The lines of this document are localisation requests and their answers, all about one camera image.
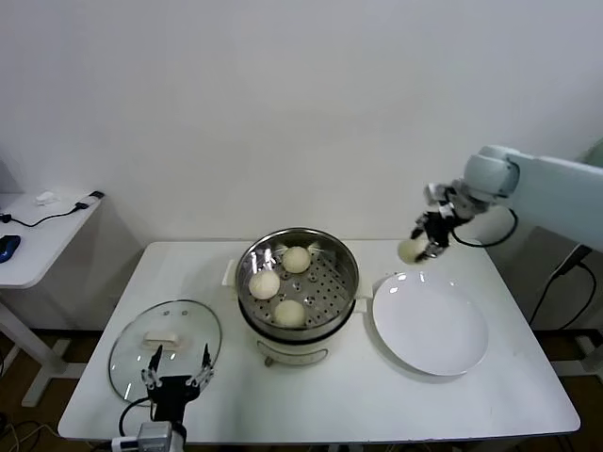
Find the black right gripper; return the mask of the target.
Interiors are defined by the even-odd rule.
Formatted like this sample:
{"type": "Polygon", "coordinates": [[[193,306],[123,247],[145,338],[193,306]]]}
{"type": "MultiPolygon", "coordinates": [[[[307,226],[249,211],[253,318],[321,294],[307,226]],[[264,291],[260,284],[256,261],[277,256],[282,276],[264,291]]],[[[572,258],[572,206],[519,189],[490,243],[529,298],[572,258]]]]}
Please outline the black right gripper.
{"type": "Polygon", "coordinates": [[[440,206],[435,211],[427,211],[417,220],[410,238],[418,239],[424,233],[430,242],[419,246],[416,256],[418,262],[425,262],[438,258],[445,250],[439,245],[448,245],[450,235],[456,227],[456,216],[450,206],[440,206]]]}

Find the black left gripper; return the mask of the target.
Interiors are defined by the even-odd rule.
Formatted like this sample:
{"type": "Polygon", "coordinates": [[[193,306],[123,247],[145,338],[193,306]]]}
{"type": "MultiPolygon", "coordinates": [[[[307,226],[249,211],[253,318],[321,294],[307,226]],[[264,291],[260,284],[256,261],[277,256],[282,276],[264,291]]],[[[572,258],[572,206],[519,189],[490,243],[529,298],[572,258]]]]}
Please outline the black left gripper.
{"type": "Polygon", "coordinates": [[[147,387],[147,395],[155,405],[154,421],[183,422],[186,406],[198,398],[198,386],[206,386],[214,376],[213,362],[208,345],[204,346],[201,369],[189,376],[168,376],[159,378],[157,370],[163,346],[152,355],[146,368],[141,370],[141,378],[147,387]]]}

